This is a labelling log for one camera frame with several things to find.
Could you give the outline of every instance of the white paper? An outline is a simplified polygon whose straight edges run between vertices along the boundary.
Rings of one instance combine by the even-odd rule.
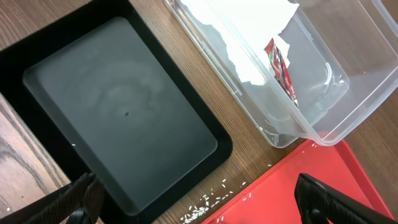
[[[182,0],[202,24],[213,25],[227,45],[228,58],[235,64],[241,82],[264,85],[266,79],[241,47],[240,35],[270,72],[264,48],[275,40],[286,66],[289,44],[279,37],[295,14],[298,4],[288,0]]]

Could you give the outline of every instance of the candy wrapper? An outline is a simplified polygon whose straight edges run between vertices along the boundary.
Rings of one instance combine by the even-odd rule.
[[[265,48],[267,52],[271,67],[275,72],[275,79],[279,82],[280,86],[285,90],[290,99],[294,104],[299,107],[297,102],[296,94],[293,89],[292,79],[290,78],[289,71],[287,70],[285,61],[280,50],[277,48],[274,39],[268,43]]]

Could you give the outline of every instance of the black plastic tray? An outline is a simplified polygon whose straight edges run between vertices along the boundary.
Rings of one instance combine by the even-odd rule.
[[[0,52],[0,92],[71,180],[99,175],[106,223],[154,221],[232,151],[125,0],[90,2]]]

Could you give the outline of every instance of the brown table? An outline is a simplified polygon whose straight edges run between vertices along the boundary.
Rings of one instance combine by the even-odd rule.
[[[0,49],[39,30],[84,5],[88,0],[3,0],[0,2]],[[236,195],[297,147],[268,145],[216,73],[161,0],[131,0],[132,4],[230,133],[234,150],[218,170],[203,180],[156,221],[178,223],[190,205],[202,206],[203,195]],[[346,140],[383,199],[398,217],[398,91],[395,91]],[[69,183],[16,112],[0,95],[0,218]],[[205,217],[220,208],[224,199]]]

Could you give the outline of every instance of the red tray edge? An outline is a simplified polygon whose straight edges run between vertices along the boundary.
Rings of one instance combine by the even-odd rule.
[[[280,166],[284,163],[289,161],[293,158],[296,154],[302,151],[303,147],[306,147],[309,144],[314,144],[315,142],[312,140],[306,140],[303,142],[299,147],[294,149],[290,154],[284,157],[280,162],[276,165],[271,167],[267,170],[264,174],[260,176],[257,180],[251,183],[248,187],[242,190],[239,194],[233,197],[229,202],[223,205],[220,209],[218,209],[215,213],[210,215],[202,224],[209,224],[214,219],[220,216],[221,213],[227,211],[231,206],[233,206],[238,200],[241,200],[245,197],[252,189],[256,188],[264,179],[268,178],[271,174],[273,174]],[[369,200],[369,203],[372,205],[373,209],[378,211],[379,213],[393,219],[394,216],[392,215],[391,211],[388,209],[386,203],[383,201],[382,197],[380,196],[379,192],[371,182],[371,179],[367,175],[366,171],[363,169],[362,165],[359,163],[358,159],[354,155],[351,147],[345,140],[340,141],[335,146],[336,150],[340,154],[341,158],[344,160],[345,164],[347,165],[348,169],[353,174],[355,180],[357,181],[359,187],[364,192],[366,198]]]

